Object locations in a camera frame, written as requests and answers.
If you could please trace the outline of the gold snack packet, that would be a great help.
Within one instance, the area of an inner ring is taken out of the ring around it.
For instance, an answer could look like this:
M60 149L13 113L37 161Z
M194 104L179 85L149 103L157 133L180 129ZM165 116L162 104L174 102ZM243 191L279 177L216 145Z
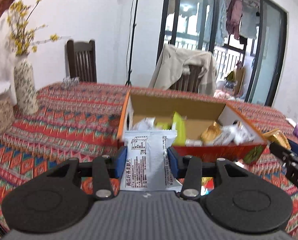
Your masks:
M284 135L284 133L276 128L273 129L267 133L263 133L263 136L270 142L276 142L277 144L283 146L284 148L291 150L291 146L289 144L289 141L287 137Z

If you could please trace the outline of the white cracker snack packet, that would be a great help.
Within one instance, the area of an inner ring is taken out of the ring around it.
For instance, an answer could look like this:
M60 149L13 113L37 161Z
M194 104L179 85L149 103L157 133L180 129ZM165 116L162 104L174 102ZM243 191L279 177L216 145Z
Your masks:
M176 130L125 132L127 155L120 189L179 192L182 184L171 172L167 152L176 137Z

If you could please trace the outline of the clear jar with snacks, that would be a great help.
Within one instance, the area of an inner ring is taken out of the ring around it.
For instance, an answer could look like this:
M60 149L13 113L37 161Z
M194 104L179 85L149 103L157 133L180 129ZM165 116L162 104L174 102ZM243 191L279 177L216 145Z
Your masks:
M14 122L13 105L9 93L0 94L0 135Z

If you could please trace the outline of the patterned red tablecloth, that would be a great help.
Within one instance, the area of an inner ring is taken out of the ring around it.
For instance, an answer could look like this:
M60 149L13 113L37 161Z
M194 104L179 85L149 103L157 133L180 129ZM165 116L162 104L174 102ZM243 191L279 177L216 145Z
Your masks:
M116 153L116 134L129 90L100 83L81 82L70 88L54 83L38 91L36 114L21 115L15 111L14 123L0 135L0 224L4 229L9 230L1 202L14 188L70 157L91 161L98 155ZM229 103L261 132L278 128L298 144L286 116L274 108L175 90L137 87L131 90L167 98ZM248 168L291 196L293 214L286 231L298 237L298 189L287 182L274 155L265 149L257 163Z

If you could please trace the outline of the red pumpkin cardboard box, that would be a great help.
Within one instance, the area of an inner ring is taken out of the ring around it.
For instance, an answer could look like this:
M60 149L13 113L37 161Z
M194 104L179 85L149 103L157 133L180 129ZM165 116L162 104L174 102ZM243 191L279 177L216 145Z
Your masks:
M197 140L206 129L217 122L228 126L241 122L254 136L254 140L244 144L228 146L176 146L180 155L193 155L204 162L217 158L242 159L246 164L257 162L267 146L261 132L231 103L219 101L210 96L185 93L175 90L131 88L125 97L118 126L118 145L124 142L124 135L143 118L155 118L157 122L171 122L174 112L185 118L186 137Z

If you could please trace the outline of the green snack packet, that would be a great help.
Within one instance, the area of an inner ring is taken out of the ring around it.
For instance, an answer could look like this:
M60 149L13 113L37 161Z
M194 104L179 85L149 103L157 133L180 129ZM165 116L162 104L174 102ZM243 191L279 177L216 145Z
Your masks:
M155 121L155 128L157 129L171 129L177 131L177 137L175 138L173 145L185 146L186 143L186 128L185 120L178 113L174 112L171 118L167 118L163 121Z

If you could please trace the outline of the silver foil wrapper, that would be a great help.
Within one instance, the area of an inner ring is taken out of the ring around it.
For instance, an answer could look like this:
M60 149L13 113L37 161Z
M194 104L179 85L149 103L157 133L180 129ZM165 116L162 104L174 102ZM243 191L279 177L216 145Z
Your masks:
M68 89L70 87L74 87L80 83L79 77L65 77L61 83L61 87L64 89Z

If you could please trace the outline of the floral ceramic vase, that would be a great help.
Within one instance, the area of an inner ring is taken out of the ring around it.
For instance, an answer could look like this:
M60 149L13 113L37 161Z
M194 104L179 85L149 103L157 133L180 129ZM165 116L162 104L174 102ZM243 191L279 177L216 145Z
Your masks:
M18 109L22 115L35 114L38 111L37 91L27 55L16 57L13 77Z

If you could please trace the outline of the chair under jacket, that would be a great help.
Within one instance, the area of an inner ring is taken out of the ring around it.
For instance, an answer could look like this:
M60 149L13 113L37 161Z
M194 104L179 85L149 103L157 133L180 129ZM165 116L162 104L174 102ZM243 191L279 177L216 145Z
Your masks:
M183 69L180 79L175 82L170 89L182 92L198 93L202 67L189 65Z

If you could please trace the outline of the hanging light blue garment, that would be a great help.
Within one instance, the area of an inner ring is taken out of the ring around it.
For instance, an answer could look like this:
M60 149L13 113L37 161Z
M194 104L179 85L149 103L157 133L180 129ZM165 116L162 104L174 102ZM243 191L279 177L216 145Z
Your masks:
M209 43L212 27L212 17L213 17L214 3L212 2L209 8L208 17L205 24L204 31L204 42ZM216 28L215 45L222 47L224 45L225 39L228 37L228 31L226 28L227 21L227 0L219 0L218 4L218 22Z

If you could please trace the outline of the dark wooden chair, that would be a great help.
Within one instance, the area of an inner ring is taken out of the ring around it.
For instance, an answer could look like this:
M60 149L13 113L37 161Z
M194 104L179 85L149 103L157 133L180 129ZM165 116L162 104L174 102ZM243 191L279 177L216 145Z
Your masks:
M66 43L69 74L83 82L97 82L95 40L74 41Z

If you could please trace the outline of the beige jacket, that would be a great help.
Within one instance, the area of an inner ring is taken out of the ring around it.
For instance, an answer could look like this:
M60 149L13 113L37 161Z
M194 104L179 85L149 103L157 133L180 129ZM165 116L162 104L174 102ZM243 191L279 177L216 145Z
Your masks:
M190 74L190 66L200 67L198 71L198 93L213 96L216 90L217 68L212 53L189 50L165 44L156 64L149 87L167 90L182 74Z

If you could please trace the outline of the black light stand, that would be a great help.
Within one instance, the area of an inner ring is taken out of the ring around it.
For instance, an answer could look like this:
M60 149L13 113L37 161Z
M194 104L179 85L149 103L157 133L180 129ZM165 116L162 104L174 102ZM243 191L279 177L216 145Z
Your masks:
M132 5L130 9L130 18L129 18L129 34L128 34L128 44L126 51L126 67L127 67L127 79L126 86L131 86L131 74L132 74L132 57L134 49L134 37L135 29L137 26L137 13L138 13L138 4L139 0L132 0Z

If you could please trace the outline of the hanging pink garment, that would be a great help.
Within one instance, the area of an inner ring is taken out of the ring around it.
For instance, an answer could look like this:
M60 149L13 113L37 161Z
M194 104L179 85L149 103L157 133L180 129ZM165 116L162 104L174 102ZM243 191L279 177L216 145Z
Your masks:
M242 0L231 0L227 10L226 29L229 35L239 40L240 22L242 18L243 3Z

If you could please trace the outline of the yellow flower branches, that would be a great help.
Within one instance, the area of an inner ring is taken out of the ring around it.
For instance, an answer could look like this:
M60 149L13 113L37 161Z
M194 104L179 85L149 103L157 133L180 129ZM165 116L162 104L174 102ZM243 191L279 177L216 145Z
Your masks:
M57 42L63 36L51 34L46 40L36 41L37 31L45 29L46 24L29 28L29 19L42 0L36 0L35 4L26 5L23 0L13 2L7 11L7 25L9 26L9 45L16 56L26 56L31 52L36 53L38 45L48 42Z

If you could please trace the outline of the sliding glass door frame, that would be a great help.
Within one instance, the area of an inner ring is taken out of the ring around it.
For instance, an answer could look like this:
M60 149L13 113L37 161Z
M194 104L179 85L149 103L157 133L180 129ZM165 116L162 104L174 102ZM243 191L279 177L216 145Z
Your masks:
M214 3L209 43L205 24ZM216 83L227 85L233 98L271 106L285 55L287 14L270 0L242 0L240 38L228 35L215 45L219 0L164 0L158 49L165 44L213 53Z

